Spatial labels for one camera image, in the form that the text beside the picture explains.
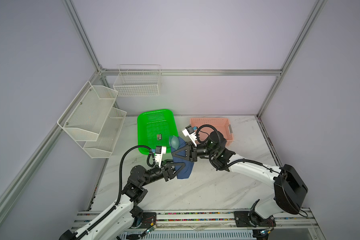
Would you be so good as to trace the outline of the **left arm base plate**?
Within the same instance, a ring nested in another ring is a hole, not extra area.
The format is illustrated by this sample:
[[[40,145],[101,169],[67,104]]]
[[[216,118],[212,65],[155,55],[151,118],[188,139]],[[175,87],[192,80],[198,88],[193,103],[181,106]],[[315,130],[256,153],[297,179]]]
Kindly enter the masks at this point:
[[[147,212],[134,218],[134,222],[131,226],[133,229],[148,229],[155,225],[157,221],[157,213]]]

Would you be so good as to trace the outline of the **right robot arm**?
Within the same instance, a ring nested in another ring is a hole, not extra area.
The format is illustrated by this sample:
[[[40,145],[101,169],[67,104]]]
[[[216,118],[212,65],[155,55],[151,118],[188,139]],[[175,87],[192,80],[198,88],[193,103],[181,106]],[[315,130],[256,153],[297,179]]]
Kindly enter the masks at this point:
[[[274,193],[267,198],[256,200],[250,208],[248,219],[252,225],[258,225],[281,212],[292,215],[303,214],[301,208],[308,188],[292,166],[270,166],[246,159],[228,150],[226,139],[218,131],[212,131],[205,140],[201,140],[195,132],[185,131],[184,135],[191,141],[185,142],[176,136],[169,137],[173,160],[186,165],[180,171],[184,178],[190,176],[193,163],[198,158],[206,158],[217,171],[242,174],[274,190]]]

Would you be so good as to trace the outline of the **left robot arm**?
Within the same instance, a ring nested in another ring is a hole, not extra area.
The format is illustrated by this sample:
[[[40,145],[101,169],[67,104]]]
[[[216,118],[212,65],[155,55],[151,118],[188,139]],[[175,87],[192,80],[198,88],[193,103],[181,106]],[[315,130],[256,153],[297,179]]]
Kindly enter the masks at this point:
[[[144,199],[148,190],[144,186],[164,179],[175,178],[185,163],[169,162],[161,167],[155,166],[147,170],[143,166],[135,166],[130,172],[125,187],[106,210],[76,232],[67,230],[61,240],[113,240],[129,229],[136,218],[140,218],[143,210],[138,204]]]

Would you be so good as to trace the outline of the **green plastic basket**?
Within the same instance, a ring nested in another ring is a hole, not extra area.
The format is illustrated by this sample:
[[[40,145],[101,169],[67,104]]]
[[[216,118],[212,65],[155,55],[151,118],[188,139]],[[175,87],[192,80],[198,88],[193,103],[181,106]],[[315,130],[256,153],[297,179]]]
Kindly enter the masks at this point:
[[[163,109],[142,113],[137,118],[138,145],[155,149],[156,146],[166,146],[167,154],[171,152],[170,136],[179,136],[174,114],[171,110]]]

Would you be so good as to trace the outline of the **dark blue paper napkin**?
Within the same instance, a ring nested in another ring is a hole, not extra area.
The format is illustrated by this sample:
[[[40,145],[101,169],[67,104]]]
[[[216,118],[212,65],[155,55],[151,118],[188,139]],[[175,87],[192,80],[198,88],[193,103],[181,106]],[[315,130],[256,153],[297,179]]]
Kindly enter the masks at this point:
[[[186,142],[180,137],[179,140],[180,140],[179,148],[184,147],[186,145]],[[184,169],[177,175],[177,179],[178,180],[188,179],[192,173],[193,167],[194,167],[193,162],[187,163]]]

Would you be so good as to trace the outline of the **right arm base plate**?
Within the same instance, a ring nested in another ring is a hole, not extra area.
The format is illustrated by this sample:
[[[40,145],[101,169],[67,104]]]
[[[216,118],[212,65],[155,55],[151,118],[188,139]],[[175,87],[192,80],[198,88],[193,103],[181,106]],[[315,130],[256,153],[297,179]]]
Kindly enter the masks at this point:
[[[274,227],[276,224],[273,216],[263,219],[253,211],[235,211],[234,219],[237,227]]]

